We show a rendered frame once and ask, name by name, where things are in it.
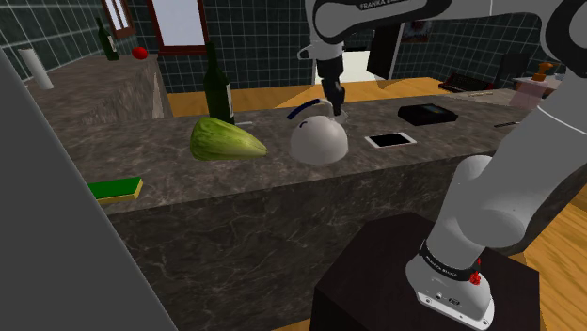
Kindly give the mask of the dark robot stand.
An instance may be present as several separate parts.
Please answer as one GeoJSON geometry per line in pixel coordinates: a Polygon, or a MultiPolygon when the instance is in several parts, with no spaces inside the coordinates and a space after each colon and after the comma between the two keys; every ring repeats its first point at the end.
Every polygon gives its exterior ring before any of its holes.
{"type": "MultiPolygon", "coordinates": [[[[405,266],[432,227],[415,213],[367,222],[315,286],[309,331],[473,331],[408,284],[405,266]]],[[[489,248],[481,261],[496,307],[487,331],[540,331],[538,272],[489,248]]]]}

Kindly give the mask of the green and yellow sponge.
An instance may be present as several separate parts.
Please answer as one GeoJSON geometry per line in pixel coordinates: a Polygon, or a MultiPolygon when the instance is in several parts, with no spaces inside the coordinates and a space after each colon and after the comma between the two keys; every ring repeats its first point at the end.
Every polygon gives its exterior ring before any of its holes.
{"type": "Polygon", "coordinates": [[[100,204],[137,199],[143,186],[140,177],[89,183],[89,190],[100,204]]]}

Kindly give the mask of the dark green wine bottle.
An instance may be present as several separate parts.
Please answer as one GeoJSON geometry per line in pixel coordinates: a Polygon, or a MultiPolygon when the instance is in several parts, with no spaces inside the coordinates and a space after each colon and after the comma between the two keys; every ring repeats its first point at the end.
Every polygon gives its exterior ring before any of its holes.
{"type": "Polygon", "coordinates": [[[230,82],[218,66],[214,43],[207,41],[205,46],[208,68],[204,75],[203,86],[209,115],[211,118],[217,118],[229,124],[234,124],[230,82]]]}

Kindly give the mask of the white tablet with black screen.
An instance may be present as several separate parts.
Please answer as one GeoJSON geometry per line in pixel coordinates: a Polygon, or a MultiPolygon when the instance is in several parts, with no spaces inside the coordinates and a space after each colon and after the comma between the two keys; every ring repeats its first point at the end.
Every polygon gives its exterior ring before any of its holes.
{"type": "Polygon", "coordinates": [[[413,145],[417,143],[414,138],[402,132],[370,135],[365,136],[364,139],[376,149],[413,145]]]}

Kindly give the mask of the black flat box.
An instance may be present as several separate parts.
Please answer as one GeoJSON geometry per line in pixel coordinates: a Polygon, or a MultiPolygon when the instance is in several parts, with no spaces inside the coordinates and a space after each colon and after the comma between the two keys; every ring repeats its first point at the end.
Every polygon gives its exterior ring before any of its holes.
{"type": "Polygon", "coordinates": [[[414,126],[452,122],[458,119],[458,115],[453,111],[433,103],[401,106],[398,117],[414,126]]]}

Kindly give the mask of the black low appliance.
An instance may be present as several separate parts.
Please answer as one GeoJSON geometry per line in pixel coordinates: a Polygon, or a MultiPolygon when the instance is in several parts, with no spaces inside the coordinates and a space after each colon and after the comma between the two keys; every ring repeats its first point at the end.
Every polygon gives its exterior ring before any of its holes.
{"type": "Polygon", "coordinates": [[[449,90],[450,92],[466,92],[466,91],[480,91],[491,90],[492,83],[487,83],[483,80],[468,77],[457,72],[452,73],[449,78],[438,85],[439,88],[449,90]]]}

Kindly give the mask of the green lettuce head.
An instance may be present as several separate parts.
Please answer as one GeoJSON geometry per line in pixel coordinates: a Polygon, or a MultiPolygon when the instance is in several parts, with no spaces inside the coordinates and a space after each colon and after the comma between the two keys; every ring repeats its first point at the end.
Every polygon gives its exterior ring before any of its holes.
{"type": "Polygon", "coordinates": [[[200,118],[190,135],[190,151],[200,161],[264,157],[267,147],[255,136],[217,118],[200,118]]]}

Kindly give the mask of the red wall picture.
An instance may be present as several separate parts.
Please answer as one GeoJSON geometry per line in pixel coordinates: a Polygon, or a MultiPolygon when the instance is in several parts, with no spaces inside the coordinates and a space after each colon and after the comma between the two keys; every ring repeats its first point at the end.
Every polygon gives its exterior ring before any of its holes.
{"type": "Polygon", "coordinates": [[[413,21],[405,23],[401,42],[427,42],[432,31],[432,25],[433,24],[430,21],[413,21]]]}

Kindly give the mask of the green bottle with label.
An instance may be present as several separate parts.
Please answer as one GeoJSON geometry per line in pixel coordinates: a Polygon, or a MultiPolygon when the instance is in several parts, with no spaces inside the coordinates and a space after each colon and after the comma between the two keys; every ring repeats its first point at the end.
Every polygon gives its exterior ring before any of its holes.
{"type": "Polygon", "coordinates": [[[116,45],[114,43],[112,35],[104,28],[103,22],[99,17],[96,17],[95,21],[99,28],[98,37],[103,47],[105,56],[109,61],[119,60],[119,54],[116,49],[116,45]]]}

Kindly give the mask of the pale side table with orange thing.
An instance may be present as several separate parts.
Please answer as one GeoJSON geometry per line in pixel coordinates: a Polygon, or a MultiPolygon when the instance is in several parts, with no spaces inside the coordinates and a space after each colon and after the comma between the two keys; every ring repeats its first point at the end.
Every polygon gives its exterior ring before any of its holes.
{"type": "Polygon", "coordinates": [[[527,110],[535,108],[543,100],[543,96],[552,93],[561,82],[554,75],[546,75],[546,71],[553,67],[552,63],[543,62],[532,77],[514,78],[516,93],[509,105],[527,110]]]}

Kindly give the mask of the white paper towel roll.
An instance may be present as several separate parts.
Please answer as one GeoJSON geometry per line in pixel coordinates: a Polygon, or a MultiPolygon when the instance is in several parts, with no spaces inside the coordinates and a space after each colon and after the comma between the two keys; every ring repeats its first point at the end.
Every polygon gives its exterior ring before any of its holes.
{"type": "Polygon", "coordinates": [[[25,65],[30,70],[34,80],[40,89],[52,89],[54,84],[49,78],[47,71],[44,69],[40,58],[33,48],[19,49],[19,54],[24,60],[25,65]]]}

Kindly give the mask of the small window with red-brown frame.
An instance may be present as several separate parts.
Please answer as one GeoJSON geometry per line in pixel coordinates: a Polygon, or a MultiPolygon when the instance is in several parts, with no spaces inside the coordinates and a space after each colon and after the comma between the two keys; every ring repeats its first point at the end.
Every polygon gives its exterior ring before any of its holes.
{"type": "Polygon", "coordinates": [[[115,39],[127,38],[136,33],[127,0],[101,1],[115,39]]]}

